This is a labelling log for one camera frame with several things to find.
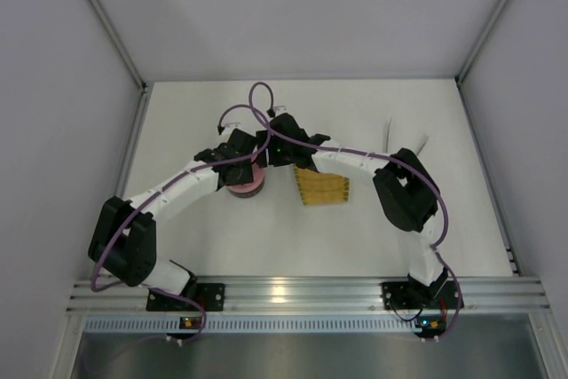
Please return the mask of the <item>pink round lid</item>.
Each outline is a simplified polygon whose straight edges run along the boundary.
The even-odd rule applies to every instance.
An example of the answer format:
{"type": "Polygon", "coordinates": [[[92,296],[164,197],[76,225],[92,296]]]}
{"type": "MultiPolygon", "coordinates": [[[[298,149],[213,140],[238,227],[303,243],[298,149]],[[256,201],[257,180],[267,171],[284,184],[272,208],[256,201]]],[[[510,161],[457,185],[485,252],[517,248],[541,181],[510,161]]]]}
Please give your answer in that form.
{"type": "Polygon", "coordinates": [[[264,170],[254,164],[252,166],[252,181],[251,182],[253,182],[253,181],[255,181],[259,178],[264,178],[264,170]]]}

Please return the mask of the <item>silver metal tongs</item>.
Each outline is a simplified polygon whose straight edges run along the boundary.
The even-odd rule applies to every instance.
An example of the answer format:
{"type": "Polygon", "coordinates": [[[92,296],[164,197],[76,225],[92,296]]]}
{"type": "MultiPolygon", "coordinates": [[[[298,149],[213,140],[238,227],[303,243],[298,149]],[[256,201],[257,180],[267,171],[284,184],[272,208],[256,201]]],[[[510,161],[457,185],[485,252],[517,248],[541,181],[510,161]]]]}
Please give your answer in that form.
{"type": "Polygon", "coordinates": [[[407,131],[405,127],[400,130],[398,125],[390,117],[383,129],[383,151],[386,154],[394,154],[401,148],[405,148],[419,156],[429,142],[429,135],[407,131]]]}

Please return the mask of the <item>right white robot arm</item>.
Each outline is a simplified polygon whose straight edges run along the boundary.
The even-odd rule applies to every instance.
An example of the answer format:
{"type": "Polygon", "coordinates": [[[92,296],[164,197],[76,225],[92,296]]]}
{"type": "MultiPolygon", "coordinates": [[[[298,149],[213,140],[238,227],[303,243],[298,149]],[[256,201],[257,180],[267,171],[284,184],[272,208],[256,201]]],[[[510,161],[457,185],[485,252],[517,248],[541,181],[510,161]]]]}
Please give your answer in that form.
{"type": "Polygon", "coordinates": [[[438,186],[407,148],[395,154],[367,153],[340,146],[328,135],[308,135],[289,113],[268,112],[271,141],[261,158],[273,167],[293,164],[333,174],[375,189],[383,214],[398,235],[406,259],[410,288],[422,297],[436,296],[449,270],[438,259],[446,237],[448,212],[438,186]]]}

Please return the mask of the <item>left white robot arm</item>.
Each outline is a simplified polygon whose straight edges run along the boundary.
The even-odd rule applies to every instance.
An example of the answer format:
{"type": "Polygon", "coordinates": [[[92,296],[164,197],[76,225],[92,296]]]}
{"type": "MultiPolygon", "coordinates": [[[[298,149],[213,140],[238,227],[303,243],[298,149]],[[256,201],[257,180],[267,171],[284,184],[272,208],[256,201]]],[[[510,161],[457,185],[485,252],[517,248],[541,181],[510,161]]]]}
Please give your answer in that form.
{"type": "Polygon", "coordinates": [[[125,284],[186,297],[193,274],[160,258],[158,224],[225,186],[251,183],[254,158],[269,139],[265,131],[253,135],[227,129],[218,146],[200,151],[159,185],[126,200],[113,196],[105,201],[88,248],[95,263],[91,290],[125,284]]]}

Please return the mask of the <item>steel round lunch bowl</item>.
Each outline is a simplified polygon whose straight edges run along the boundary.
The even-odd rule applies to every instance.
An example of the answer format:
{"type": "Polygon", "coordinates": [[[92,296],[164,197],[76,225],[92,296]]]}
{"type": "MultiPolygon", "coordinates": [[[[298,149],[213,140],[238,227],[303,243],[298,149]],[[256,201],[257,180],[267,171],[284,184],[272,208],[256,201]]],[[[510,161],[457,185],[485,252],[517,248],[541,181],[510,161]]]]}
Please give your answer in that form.
{"type": "Polygon", "coordinates": [[[251,183],[238,185],[238,186],[228,186],[228,192],[237,198],[250,198],[254,197],[260,193],[264,188],[264,178],[259,178],[251,183]]]}

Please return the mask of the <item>green woven bamboo tray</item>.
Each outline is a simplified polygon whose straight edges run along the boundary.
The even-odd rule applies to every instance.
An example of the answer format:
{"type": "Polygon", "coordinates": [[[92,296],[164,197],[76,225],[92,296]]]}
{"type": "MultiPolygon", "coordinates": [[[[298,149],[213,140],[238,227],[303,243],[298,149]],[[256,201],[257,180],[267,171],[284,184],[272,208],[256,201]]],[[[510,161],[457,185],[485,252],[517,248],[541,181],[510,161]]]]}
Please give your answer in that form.
{"type": "Polygon", "coordinates": [[[350,180],[336,174],[318,173],[294,167],[296,185],[304,206],[345,203],[350,196],[350,180]]]}

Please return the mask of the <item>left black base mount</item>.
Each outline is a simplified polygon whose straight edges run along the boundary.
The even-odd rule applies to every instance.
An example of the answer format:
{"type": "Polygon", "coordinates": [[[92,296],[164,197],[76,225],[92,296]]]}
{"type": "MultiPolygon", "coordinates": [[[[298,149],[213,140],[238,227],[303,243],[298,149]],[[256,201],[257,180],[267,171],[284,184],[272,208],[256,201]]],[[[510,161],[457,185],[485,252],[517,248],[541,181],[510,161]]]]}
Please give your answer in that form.
{"type": "MultiPolygon", "coordinates": [[[[193,282],[186,286],[181,296],[193,300],[206,312],[222,312],[225,303],[223,283],[193,282]]],[[[193,305],[172,296],[165,296],[150,290],[146,300],[148,312],[197,312],[193,305]]]]}

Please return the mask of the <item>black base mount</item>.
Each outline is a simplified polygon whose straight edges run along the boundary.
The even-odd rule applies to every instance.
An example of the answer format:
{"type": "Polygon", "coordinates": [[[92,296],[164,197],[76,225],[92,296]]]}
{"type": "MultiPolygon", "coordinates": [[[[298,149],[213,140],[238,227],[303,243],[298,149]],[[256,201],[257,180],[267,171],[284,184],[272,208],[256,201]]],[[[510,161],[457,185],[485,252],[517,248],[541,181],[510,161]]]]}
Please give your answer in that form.
{"type": "Polygon", "coordinates": [[[418,281],[385,281],[381,285],[387,310],[437,309],[441,302],[448,310],[462,308],[457,287],[453,281],[441,285],[423,286],[418,281]]]}
{"type": "MultiPolygon", "coordinates": [[[[193,282],[186,286],[181,296],[193,300],[206,312],[222,312],[225,303],[223,283],[193,282]]],[[[150,290],[146,300],[148,312],[197,312],[193,305],[172,296],[165,296],[150,290]]]]}

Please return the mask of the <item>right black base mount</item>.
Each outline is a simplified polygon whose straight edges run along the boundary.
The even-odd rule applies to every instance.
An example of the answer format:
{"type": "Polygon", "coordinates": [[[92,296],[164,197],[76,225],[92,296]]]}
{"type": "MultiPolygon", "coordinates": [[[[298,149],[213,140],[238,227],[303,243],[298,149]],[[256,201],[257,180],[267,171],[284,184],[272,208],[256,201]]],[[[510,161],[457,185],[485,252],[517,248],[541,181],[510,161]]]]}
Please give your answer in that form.
{"type": "Polygon", "coordinates": [[[441,285],[423,286],[418,281],[385,281],[381,285],[387,310],[437,309],[441,302],[448,310],[462,308],[457,287],[453,281],[441,285]]]}

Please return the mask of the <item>aluminium mounting rail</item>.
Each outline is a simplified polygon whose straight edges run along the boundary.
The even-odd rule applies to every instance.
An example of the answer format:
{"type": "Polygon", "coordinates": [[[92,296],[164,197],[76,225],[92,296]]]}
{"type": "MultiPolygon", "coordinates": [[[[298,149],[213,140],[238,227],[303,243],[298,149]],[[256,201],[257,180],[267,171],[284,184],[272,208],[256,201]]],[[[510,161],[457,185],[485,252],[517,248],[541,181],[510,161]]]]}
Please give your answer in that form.
{"type": "MultiPolygon", "coordinates": [[[[203,285],[225,285],[224,313],[277,314],[378,314],[385,313],[382,284],[391,279],[371,277],[201,277],[203,285]]],[[[518,313],[550,310],[540,280],[530,277],[460,278],[467,313],[518,313]]],[[[100,293],[87,280],[77,282],[67,312],[131,313],[146,310],[148,291],[116,286],[100,293]]]]}

